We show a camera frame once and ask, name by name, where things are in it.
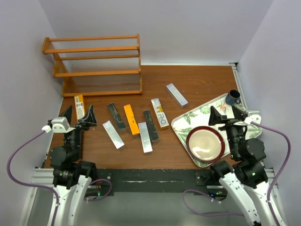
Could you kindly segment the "yellow toothpaste box with barcode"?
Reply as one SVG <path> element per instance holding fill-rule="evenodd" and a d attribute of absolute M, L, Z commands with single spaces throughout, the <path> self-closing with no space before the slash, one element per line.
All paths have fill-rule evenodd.
<path fill-rule="evenodd" d="M 76 117 L 77 120 L 80 120 L 85 115 L 85 105 L 84 105 L 84 98 L 83 95 L 77 95 L 74 96 L 74 102 L 75 102 L 75 110 L 76 110 Z"/>

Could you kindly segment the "black toothpaste box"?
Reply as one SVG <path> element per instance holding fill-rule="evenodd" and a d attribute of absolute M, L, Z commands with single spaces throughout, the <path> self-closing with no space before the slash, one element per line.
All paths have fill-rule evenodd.
<path fill-rule="evenodd" d="M 80 140 L 79 140 L 79 159 L 82 160 L 83 158 L 83 137 L 84 137 L 84 132 L 80 132 Z"/>
<path fill-rule="evenodd" d="M 127 127 L 124 123 L 124 121 L 122 120 L 116 106 L 114 103 L 110 103 L 107 105 L 108 110 L 113 118 L 113 121 L 116 124 L 117 127 L 117 131 L 119 134 L 125 134 L 127 132 Z"/>
<path fill-rule="evenodd" d="M 159 141 L 159 136 L 158 136 L 158 133 L 157 133 L 157 130 L 156 130 L 156 127 L 155 127 L 155 124 L 154 124 L 154 120 L 152 118 L 150 110 L 144 110 L 143 115 L 144 115 L 144 118 L 145 118 L 145 122 L 146 122 L 146 125 L 147 125 L 147 129 L 148 129 L 148 133 L 149 133 L 151 142 L 152 143 L 158 142 Z"/>

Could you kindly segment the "orange toothpaste box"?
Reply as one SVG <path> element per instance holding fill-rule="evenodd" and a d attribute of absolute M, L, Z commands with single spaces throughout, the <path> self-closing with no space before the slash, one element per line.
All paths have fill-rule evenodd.
<path fill-rule="evenodd" d="M 127 121 L 133 136 L 140 134 L 138 124 L 136 123 L 135 116 L 131 105 L 125 105 L 124 111 L 127 117 Z"/>

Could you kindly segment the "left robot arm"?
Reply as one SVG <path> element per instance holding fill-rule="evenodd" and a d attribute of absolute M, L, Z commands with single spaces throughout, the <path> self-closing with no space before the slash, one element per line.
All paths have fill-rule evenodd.
<path fill-rule="evenodd" d="M 46 132 L 63 134 L 63 145 L 51 149 L 49 158 L 53 168 L 53 202 L 50 226 L 71 226 L 88 185 L 97 181 L 96 165 L 82 160 L 84 131 L 97 125 L 91 105 L 77 124 L 71 125 L 72 106 L 48 121 Z"/>

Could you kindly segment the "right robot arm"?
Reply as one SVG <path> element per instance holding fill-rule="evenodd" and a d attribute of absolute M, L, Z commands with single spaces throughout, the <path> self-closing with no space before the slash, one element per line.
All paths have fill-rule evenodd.
<path fill-rule="evenodd" d="M 261 163 L 266 158 L 264 143 L 257 138 L 245 138 L 249 125 L 259 126 L 259 116 L 235 106 L 232 111 L 234 117 L 229 119 L 210 107 L 208 124 L 222 125 L 218 129 L 226 132 L 231 158 L 236 162 L 233 166 L 225 161 L 213 164 L 210 181 L 227 190 L 250 226 L 284 226 L 286 223 L 271 197 L 277 178 L 269 182 Z"/>

